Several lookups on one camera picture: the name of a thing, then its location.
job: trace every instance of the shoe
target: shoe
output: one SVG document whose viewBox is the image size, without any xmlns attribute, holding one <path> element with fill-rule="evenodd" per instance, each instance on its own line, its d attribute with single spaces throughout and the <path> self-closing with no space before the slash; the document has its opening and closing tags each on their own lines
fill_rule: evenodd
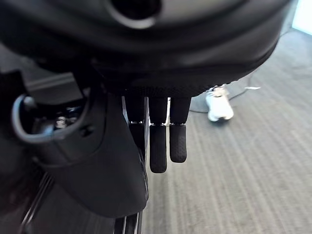
<svg viewBox="0 0 312 234">
<path fill-rule="evenodd" d="M 229 120 L 234 116 L 228 94 L 225 85 L 215 86 L 206 92 L 206 102 L 209 107 L 208 119 L 210 121 Z"/>
</svg>

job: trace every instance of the carpeted floor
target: carpeted floor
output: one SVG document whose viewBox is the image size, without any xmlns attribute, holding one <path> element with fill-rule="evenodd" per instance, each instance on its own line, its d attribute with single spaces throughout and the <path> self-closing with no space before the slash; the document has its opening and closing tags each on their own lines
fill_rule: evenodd
<svg viewBox="0 0 312 234">
<path fill-rule="evenodd" d="M 144 234 L 312 233 L 312 37 L 285 35 L 252 85 L 228 124 L 189 114 L 187 162 L 149 172 Z"/>
</svg>

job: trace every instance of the white wall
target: white wall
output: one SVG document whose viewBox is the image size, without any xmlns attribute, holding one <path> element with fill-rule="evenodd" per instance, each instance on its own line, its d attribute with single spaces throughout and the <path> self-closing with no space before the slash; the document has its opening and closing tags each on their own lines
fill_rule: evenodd
<svg viewBox="0 0 312 234">
<path fill-rule="evenodd" d="M 312 0 L 299 0 L 292 27 L 312 35 Z"/>
</svg>

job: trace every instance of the robotic hand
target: robotic hand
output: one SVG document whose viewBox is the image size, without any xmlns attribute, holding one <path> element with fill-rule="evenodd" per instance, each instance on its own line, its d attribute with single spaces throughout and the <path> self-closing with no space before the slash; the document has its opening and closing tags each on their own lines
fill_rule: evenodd
<svg viewBox="0 0 312 234">
<path fill-rule="evenodd" d="M 146 97 L 150 167 L 163 173 L 167 99 L 170 158 L 181 163 L 191 97 L 264 63 L 290 3 L 2 0 L 2 43 L 53 73 L 23 74 L 27 95 L 14 104 L 13 128 L 34 146 L 39 165 L 91 211 L 107 217 L 139 212 L 148 199 L 145 149 L 137 149 L 130 130 L 144 135 Z M 92 199 L 95 193 L 106 202 Z"/>
</svg>

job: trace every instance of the black rubber fingertip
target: black rubber fingertip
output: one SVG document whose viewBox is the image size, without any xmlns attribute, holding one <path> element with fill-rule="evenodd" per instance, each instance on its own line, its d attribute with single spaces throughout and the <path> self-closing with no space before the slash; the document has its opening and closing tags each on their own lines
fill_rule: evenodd
<svg viewBox="0 0 312 234">
<path fill-rule="evenodd" d="M 166 126 L 150 126 L 150 168 L 153 173 L 167 170 Z"/>
<path fill-rule="evenodd" d="M 170 131 L 170 159 L 172 162 L 185 162 L 186 152 L 186 125 L 174 125 L 169 127 Z"/>
</svg>

